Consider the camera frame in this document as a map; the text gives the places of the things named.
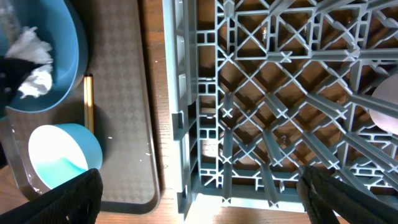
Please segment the white tissue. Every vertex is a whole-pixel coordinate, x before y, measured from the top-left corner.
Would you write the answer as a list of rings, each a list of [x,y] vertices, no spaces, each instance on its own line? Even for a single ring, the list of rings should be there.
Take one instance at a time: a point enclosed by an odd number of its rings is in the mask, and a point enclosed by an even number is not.
[[[38,38],[36,30],[37,27],[24,27],[20,36],[5,54],[6,58],[32,62],[35,67],[28,72],[27,78],[18,86],[20,99],[27,96],[38,98],[46,95],[53,85],[53,58],[49,54],[52,47]]]

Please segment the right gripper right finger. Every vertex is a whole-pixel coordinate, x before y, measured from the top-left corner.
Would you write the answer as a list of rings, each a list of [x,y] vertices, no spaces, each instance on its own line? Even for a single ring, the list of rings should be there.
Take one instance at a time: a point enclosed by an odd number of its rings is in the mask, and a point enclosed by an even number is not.
[[[297,183],[297,193],[311,223],[336,223],[339,214],[349,223],[397,223],[397,210],[307,166]]]

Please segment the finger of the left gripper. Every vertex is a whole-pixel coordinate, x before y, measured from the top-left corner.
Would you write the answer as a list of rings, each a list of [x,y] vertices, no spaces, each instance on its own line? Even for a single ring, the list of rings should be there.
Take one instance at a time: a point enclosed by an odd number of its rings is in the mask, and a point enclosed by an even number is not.
[[[1,57],[1,118],[6,116],[5,107],[16,96],[18,88],[39,68],[39,64],[18,58]]]

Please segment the light blue bowl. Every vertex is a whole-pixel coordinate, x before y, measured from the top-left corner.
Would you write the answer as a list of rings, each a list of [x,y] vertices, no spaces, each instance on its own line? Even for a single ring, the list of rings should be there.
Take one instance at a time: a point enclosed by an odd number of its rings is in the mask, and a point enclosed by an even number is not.
[[[28,152],[35,173],[49,189],[90,169],[100,169],[103,162],[95,135],[75,123],[46,124],[34,129]]]

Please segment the dark blue plate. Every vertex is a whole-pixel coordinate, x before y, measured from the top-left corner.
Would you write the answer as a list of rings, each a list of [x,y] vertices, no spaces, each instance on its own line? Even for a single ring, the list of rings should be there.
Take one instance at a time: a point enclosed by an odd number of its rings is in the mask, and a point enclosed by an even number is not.
[[[43,96],[20,99],[17,91],[5,107],[38,113],[60,104],[78,86],[88,63],[88,45],[81,20],[70,1],[1,1],[1,57],[24,27],[37,27],[38,38],[51,45],[52,89]]]

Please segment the pink cup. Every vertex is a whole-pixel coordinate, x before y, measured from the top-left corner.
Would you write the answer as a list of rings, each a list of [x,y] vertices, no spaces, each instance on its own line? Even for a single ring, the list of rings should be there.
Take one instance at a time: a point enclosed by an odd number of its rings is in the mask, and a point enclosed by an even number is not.
[[[381,109],[369,110],[374,124],[388,133],[397,135],[397,74],[381,82],[372,97],[378,103],[382,103]]]

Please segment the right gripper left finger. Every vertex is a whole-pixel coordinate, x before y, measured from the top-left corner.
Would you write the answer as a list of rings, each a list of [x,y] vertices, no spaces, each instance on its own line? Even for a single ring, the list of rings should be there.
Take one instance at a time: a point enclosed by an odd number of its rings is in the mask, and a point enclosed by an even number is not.
[[[100,212],[103,183],[90,169],[1,215],[1,223],[94,223]]]

